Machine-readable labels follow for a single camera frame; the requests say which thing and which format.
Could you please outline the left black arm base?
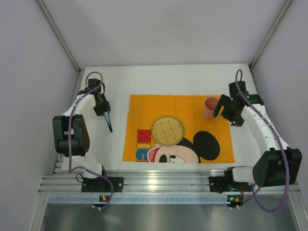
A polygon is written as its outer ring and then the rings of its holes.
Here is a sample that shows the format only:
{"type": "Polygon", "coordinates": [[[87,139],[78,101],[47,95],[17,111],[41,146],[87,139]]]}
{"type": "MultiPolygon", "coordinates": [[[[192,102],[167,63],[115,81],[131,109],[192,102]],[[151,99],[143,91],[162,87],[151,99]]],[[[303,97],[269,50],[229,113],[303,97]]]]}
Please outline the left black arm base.
{"type": "MultiPolygon", "coordinates": [[[[113,185],[113,192],[122,192],[124,186],[123,177],[109,177],[108,180],[113,185]]],[[[97,177],[94,179],[84,178],[81,191],[84,193],[110,193],[112,189],[110,183],[107,180],[97,177]]]]}

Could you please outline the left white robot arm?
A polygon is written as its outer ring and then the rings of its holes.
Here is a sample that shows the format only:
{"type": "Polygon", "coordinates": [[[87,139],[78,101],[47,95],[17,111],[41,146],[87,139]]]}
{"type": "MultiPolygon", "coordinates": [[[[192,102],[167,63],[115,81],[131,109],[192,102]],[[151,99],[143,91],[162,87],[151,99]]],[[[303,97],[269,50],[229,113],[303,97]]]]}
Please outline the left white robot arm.
{"type": "Polygon", "coordinates": [[[84,115],[94,112],[104,117],[108,129],[113,131],[110,112],[111,106],[105,96],[102,79],[86,78],[86,87],[77,95],[77,99],[62,115],[52,119],[55,150],[68,160],[68,172],[82,170],[87,178],[107,178],[102,164],[98,163],[90,150],[90,136],[84,115]]]}

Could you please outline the orange cartoon mouse cloth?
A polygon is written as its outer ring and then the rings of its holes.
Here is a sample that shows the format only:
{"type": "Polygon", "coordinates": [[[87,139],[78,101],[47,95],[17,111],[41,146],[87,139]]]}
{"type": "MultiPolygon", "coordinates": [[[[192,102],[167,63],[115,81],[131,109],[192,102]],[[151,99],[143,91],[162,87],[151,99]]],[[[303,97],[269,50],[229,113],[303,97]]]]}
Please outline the orange cartoon mouse cloth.
{"type": "Polygon", "coordinates": [[[231,131],[227,120],[203,118],[208,95],[131,95],[122,160],[174,164],[234,163],[231,131]],[[185,135],[174,146],[157,144],[151,127],[162,116],[177,117],[185,135]]]}

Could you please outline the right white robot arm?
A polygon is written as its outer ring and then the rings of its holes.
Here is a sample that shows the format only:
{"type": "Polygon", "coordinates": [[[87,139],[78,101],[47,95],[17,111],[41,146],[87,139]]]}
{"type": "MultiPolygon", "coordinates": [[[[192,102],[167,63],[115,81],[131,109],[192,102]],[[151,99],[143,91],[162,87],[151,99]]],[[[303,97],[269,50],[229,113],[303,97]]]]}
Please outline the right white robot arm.
{"type": "Polygon", "coordinates": [[[229,96],[221,95],[213,116],[221,115],[232,126],[247,124],[260,149],[254,166],[230,167],[225,174],[234,182],[255,183],[258,187],[295,184],[302,154],[278,134],[258,94],[249,94],[244,81],[229,84],[229,96]]]}

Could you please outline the pink plastic cup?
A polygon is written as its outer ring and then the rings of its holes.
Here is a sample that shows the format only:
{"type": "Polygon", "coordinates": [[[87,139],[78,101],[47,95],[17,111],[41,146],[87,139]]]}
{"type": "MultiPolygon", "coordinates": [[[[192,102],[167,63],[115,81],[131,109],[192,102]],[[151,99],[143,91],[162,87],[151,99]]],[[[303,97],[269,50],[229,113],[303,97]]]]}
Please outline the pink plastic cup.
{"type": "Polygon", "coordinates": [[[204,107],[203,107],[203,118],[205,120],[211,120],[214,118],[213,112],[218,102],[219,102],[219,99],[215,97],[210,97],[205,100],[204,107]]]}

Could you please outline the woven bamboo round plate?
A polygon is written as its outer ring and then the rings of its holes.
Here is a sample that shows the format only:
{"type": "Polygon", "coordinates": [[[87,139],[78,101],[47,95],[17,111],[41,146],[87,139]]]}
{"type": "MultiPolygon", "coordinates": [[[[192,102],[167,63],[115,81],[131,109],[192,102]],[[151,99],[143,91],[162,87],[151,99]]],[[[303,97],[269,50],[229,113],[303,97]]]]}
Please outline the woven bamboo round plate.
{"type": "Polygon", "coordinates": [[[174,146],[184,138],[185,127],[177,117],[162,116],[152,124],[151,133],[157,144],[174,146]]]}

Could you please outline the blue metal spoon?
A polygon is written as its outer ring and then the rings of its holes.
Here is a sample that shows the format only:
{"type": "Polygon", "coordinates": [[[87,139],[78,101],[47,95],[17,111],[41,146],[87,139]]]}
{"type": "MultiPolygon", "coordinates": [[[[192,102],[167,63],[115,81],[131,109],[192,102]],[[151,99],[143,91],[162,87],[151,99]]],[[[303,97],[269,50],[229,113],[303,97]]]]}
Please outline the blue metal spoon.
{"type": "Polygon", "coordinates": [[[113,132],[113,128],[112,128],[112,124],[111,124],[111,119],[110,119],[110,112],[105,113],[104,117],[105,117],[106,123],[108,125],[109,131],[113,132]]]}

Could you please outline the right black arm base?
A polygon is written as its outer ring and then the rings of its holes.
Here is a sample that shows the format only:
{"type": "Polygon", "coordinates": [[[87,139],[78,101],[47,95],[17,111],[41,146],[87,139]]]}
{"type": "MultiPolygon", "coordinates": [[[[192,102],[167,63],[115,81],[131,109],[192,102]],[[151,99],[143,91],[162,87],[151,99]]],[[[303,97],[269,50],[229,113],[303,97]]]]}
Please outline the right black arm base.
{"type": "Polygon", "coordinates": [[[213,193],[224,192],[251,192],[252,186],[244,182],[233,182],[225,177],[209,177],[210,191],[213,193]]]}

